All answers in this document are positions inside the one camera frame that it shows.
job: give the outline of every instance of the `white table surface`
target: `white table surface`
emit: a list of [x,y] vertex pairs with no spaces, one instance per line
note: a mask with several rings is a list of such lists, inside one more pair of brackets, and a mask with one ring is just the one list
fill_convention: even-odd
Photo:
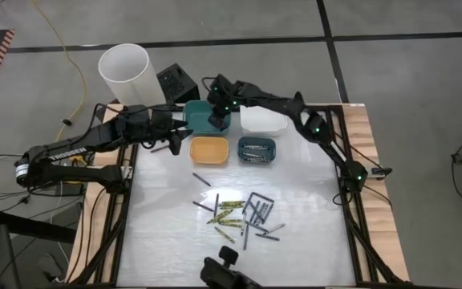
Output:
[[[192,137],[183,141],[179,156],[168,149],[150,153],[140,148],[118,286],[204,286],[203,260],[211,257],[220,262],[222,246],[240,255],[233,270],[263,286],[353,285],[342,208],[331,201],[338,193],[332,161],[289,122],[281,136],[273,137],[277,156],[270,165],[243,164],[237,156],[240,115],[232,117],[226,165],[194,164],[189,156]],[[246,201],[253,191],[275,200],[264,227],[285,223],[285,228],[272,233],[280,242],[259,238],[254,234],[260,232],[250,227],[243,251],[239,229],[217,225],[236,240],[232,244],[213,224],[206,225],[213,213],[192,204],[198,201],[213,208],[217,193],[219,201]],[[241,217],[241,210],[229,216],[235,217]]]

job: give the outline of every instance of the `yellow cable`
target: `yellow cable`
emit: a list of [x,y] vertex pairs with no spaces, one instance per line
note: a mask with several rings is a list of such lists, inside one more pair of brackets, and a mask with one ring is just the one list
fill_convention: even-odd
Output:
[[[49,18],[44,14],[44,12],[40,9],[39,5],[37,4],[36,0],[31,0],[31,3],[33,3],[33,6],[35,7],[35,9],[44,17],[44,20],[46,20],[47,24],[49,25],[49,27],[51,27],[51,29],[54,31],[54,33],[56,34],[56,38],[58,38],[58,40],[60,41],[60,43],[62,44],[62,49],[63,49],[63,52],[65,52],[65,56],[67,57],[67,60],[69,60],[70,63],[72,63],[72,65],[74,65],[74,67],[76,68],[76,70],[78,71],[79,73],[79,76],[81,76],[81,81],[83,82],[83,98],[81,99],[81,102],[79,103],[78,107],[72,112],[72,114],[67,118],[68,120],[71,120],[72,117],[74,117],[76,115],[76,113],[78,113],[78,111],[81,109],[81,107],[83,106],[83,104],[85,103],[85,99],[87,98],[87,82],[85,81],[85,77],[83,76],[83,73],[81,72],[81,69],[79,69],[79,66],[78,64],[76,64],[72,59],[71,57],[69,56],[69,52],[67,52],[67,49],[65,48],[65,43],[63,43],[63,40],[62,38],[60,37],[60,34],[58,33],[58,31],[55,29],[55,27],[53,26],[53,24],[51,23],[51,21],[49,20]],[[66,125],[62,125],[62,128],[59,130],[58,132],[58,135],[56,136],[56,141],[59,141],[60,140],[60,137],[62,136],[62,132],[63,130],[65,129]]]

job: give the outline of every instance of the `black floor stripe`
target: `black floor stripe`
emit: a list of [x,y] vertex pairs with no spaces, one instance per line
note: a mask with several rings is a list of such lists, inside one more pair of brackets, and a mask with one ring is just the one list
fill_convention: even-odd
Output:
[[372,40],[411,40],[411,39],[453,39],[462,38],[462,32],[409,33],[393,35],[343,35],[334,36],[335,42],[372,41]]
[[327,17],[326,7],[324,6],[323,0],[317,0],[318,12],[320,13],[320,20],[322,21],[322,27],[324,29],[324,35],[326,37],[327,50],[329,51],[330,64],[333,68],[334,79],[336,80],[336,86],[338,87],[338,93],[340,100],[343,103],[349,103],[349,96],[347,95],[347,89],[345,88],[345,80],[343,80],[342,68],[338,60],[338,54],[336,53],[336,47],[334,46],[333,35],[330,31],[329,19]]
[[[136,43],[143,48],[166,48],[166,47],[211,47],[223,45],[246,45],[246,44],[278,44],[278,43],[316,43],[326,41],[323,36],[299,36],[299,37],[270,37],[256,39],[214,39],[214,40],[193,40],[193,41],[171,41],[155,43]],[[68,51],[101,51],[107,50],[116,44],[97,45],[70,45]],[[10,48],[8,53],[30,53],[30,52],[59,52],[62,47],[16,47]]]

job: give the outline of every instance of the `wooden board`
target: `wooden board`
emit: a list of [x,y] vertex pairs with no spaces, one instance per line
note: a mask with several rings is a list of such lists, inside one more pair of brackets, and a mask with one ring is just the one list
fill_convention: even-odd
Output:
[[[122,105],[120,104],[111,104],[109,105],[111,108],[114,108],[116,110],[122,109]],[[116,116],[117,113],[107,110],[103,122],[109,121],[111,118]],[[94,164],[93,165],[115,165],[117,163],[117,156],[119,154],[118,150],[108,152],[108,153],[96,153],[94,157]],[[127,149],[126,153],[124,154],[124,159],[128,159],[131,155],[131,149]],[[99,200],[97,201],[97,204],[95,204],[95,199],[99,195],[99,192],[103,188],[102,185],[99,183],[91,182],[87,186],[87,192],[85,193],[85,202],[84,202],[84,214],[83,220],[80,217],[80,221],[78,224],[78,232],[76,234],[76,239],[74,242],[74,246],[72,247],[72,252],[71,252],[71,258],[69,262],[69,269],[67,271],[67,276],[71,274],[72,271],[74,273],[72,274],[72,277],[69,279],[69,281],[76,279],[78,275],[83,271],[85,268],[85,263],[87,261],[90,262],[92,257],[94,256],[95,252],[99,249],[101,246],[101,241],[103,239],[103,230],[104,230],[104,222],[106,220],[106,215],[107,215],[107,209],[108,209],[108,204],[110,201],[110,194],[103,192],[101,196],[99,197]],[[116,222],[117,217],[119,216],[120,212],[120,207],[122,204],[122,196],[119,196],[117,198],[117,202],[115,205],[115,213],[114,213],[114,220],[113,222]],[[91,212],[92,209],[94,208],[94,215],[91,220]],[[92,225],[91,228],[91,238],[90,238],[90,243],[88,242],[88,234],[90,230],[90,223]],[[80,240],[81,240],[81,232],[83,232],[83,242],[81,242],[81,255],[79,256],[79,261],[78,265],[75,267],[76,260],[78,260],[78,253],[79,253],[79,248],[80,248]],[[113,245],[110,247],[110,249],[107,252],[107,257],[104,263],[104,268],[103,268],[103,282],[108,282],[110,280],[110,274],[111,274],[111,264],[113,261],[113,256],[115,252],[115,241],[113,242]]]
[[[120,110],[122,106],[118,104],[111,105],[112,108]],[[367,109],[364,104],[344,104],[343,111],[346,121],[347,132],[351,144],[362,152],[367,157],[374,161],[379,161],[377,150],[375,148],[374,137],[372,135],[370,122],[368,120]],[[107,111],[104,117],[104,121],[110,120],[116,115],[115,112]],[[131,149],[126,152],[127,159]],[[109,153],[96,153],[94,159],[94,165],[114,165],[117,162],[118,152]],[[364,157],[361,157],[356,152],[353,152],[353,158],[360,161],[363,165],[370,167],[371,163]],[[384,181],[367,180],[366,185],[382,193],[388,197],[386,186]],[[107,207],[109,202],[109,195],[103,193],[97,202],[94,217],[92,220],[92,234],[90,246],[88,246],[88,224],[90,221],[90,212],[94,206],[94,201],[102,189],[101,185],[97,183],[90,183],[87,187],[86,201],[85,201],[85,214],[84,214],[84,225],[83,226],[83,245],[81,246],[81,255],[79,258],[78,266],[74,269],[72,279],[78,276],[79,273],[85,267],[87,248],[90,247],[89,260],[92,255],[99,249],[101,244],[104,221],[106,219]],[[399,236],[395,226],[395,220],[391,212],[390,206],[382,198],[376,196],[368,189],[364,189],[362,192],[363,208],[365,211],[367,226],[370,233],[371,244],[377,250],[384,262],[398,275],[401,279],[409,280],[407,276],[406,264],[402,254],[402,249],[399,243]],[[115,219],[120,212],[120,203],[122,200],[117,201],[115,208]],[[75,244],[72,249],[71,262],[69,265],[68,275],[73,271],[76,259],[78,258],[80,239],[81,239],[81,225],[78,227],[78,233],[76,235]],[[363,279],[369,280],[368,268],[366,257],[363,248],[359,243],[358,252],[360,255],[361,268],[363,273]],[[115,243],[107,252],[107,258],[103,269],[103,282],[107,282],[110,279],[111,264],[113,262],[113,255],[115,251]]]
[[[368,120],[367,108],[364,104],[344,104],[343,113],[351,145],[366,157],[379,162],[374,136]],[[352,151],[352,157],[366,167],[372,166],[369,160],[362,157],[354,150]],[[380,192],[383,196],[388,197],[384,181],[368,178],[365,185]],[[372,246],[397,276],[403,280],[409,280],[406,263],[399,242],[399,235],[397,234],[397,228],[395,226],[395,219],[393,218],[390,206],[387,204],[386,200],[383,200],[380,196],[377,196],[376,193],[367,188],[363,189],[361,196]],[[358,242],[357,245],[359,253],[362,254],[360,257],[363,279],[367,281],[370,280],[370,277],[364,250]]]

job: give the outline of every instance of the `gray concrete floor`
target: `gray concrete floor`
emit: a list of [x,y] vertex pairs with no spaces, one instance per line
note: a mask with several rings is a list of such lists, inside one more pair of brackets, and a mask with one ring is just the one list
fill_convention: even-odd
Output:
[[[43,0],[69,45],[194,39],[321,36],[313,0]],[[334,35],[462,31],[462,1],[326,1]],[[57,46],[29,1],[0,5],[0,28],[13,47]],[[450,154],[462,144],[462,39],[336,43],[350,101],[367,104],[411,280],[462,287],[462,199]],[[97,72],[102,51],[71,53],[88,82],[87,103],[64,136],[80,134],[93,105],[113,97]],[[178,62],[198,83],[223,73],[308,102],[336,103],[325,43],[149,50],[157,71]],[[82,86],[62,53],[9,54],[0,71],[0,153],[52,142]],[[0,161],[0,193],[19,190],[12,159]],[[462,167],[457,170],[462,189]],[[16,200],[0,202],[0,210]],[[30,216],[56,205],[34,198],[11,213]]]

